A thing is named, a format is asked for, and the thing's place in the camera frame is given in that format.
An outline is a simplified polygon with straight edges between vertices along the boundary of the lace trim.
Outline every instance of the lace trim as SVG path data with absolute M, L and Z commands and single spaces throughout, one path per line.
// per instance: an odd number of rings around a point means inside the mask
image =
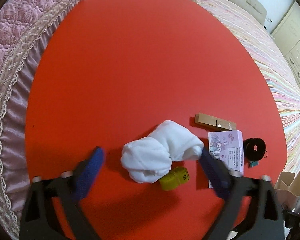
M 18 80 L 18 72 L 23 68 L 24 60 L 33 48 L 35 41 L 41 38 L 57 18 L 72 3 L 77 4 L 80 0 L 62 0 L 51 10 L 46 12 L 27 32 L 20 38 L 15 48 L 9 53 L 0 71 L 0 136 L 2 134 L 2 119 L 7 112 L 7 101 L 11 97 L 12 86 Z M 2 176 L 3 165 L 0 159 L 0 224 L 13 240 L 18 240 L 19 225 L 15 213 L 11 209 L 11 201 L 6 195 L 6 183 Z

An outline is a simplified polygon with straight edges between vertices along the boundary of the black hair tie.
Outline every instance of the black hair tie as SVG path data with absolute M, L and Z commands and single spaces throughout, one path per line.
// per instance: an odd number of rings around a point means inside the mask
M 250 138 L 243 142 L 244 156 L 251 162 L 260 161 L 266 153 L 266 143 L 260 138 Z

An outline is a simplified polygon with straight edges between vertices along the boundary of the rolled white towel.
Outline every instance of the rolled white towel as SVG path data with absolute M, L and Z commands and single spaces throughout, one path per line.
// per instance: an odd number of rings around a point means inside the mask
M 144 137 L 123 147 L 121 164 L 134 181 L 154 183 L 168 174 L 172 160 L 161 143 Z
M 148 135 L 159 141 L 170 153 L 174 162 L 199 160 L 202 155 L 203 142 L 187 128 L 176 122 L 166 120 Z

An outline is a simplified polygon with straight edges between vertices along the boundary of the red tabletop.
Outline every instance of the red tabletop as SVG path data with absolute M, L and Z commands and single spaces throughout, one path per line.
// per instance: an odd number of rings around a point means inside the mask
M 105 164 L 81 201 L 102 239 L 201 239 L 223 201 L 196 162 L 178 163 L 190 181 L 168 192 L 132 181 L 120 164 L 125 143 L 167 119 L 207 138 L 194 124 L 199 112 L 236 122 L 244 139 L 263 138 L 268 157 L 245 165 L 245 176 L 277 179 L 287 147 L 274 98 L 215 17 L 189 0 L 81 1 L 53 35 L 31 88 L 30 178 L 57 177 L 102 146 Z

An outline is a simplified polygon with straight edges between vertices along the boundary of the yellow tape measure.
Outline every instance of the yellow tape measure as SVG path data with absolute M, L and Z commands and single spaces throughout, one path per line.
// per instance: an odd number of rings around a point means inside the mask
M 189 173 L 186 168 L 176 167 L 159 179 L 159 182 L 163 190 L 173 190 L 179 185 L 188 182 L 189 179 Z

